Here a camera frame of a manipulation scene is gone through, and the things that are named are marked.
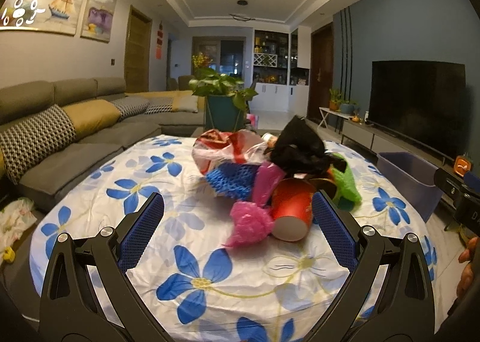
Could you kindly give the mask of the person's right hand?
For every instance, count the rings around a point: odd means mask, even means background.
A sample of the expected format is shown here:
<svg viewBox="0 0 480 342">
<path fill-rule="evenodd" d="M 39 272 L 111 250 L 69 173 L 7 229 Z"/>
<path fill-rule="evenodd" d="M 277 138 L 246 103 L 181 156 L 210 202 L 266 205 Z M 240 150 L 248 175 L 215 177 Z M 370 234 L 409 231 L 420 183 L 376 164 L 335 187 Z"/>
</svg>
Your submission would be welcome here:
<svg viewBox="0 0 480 342">
<path fill-rule="evenodd" d="M 471 284 L 473 283 L 474 272 L 472 268 L 473 257 L 477 249 L 477 244 L 479 243 L 479 237 L 476 236 L 472 238 L 468 244 L 466 249 L 460 254 L 458 258 L 458 262 L 460 264 L 467 263 L 464 270 L 460 275 L 460 281 L 456 287 L 456 296 L 461 298 L 465 295 L 465 293 L 470 288 Z"/>
</svg>

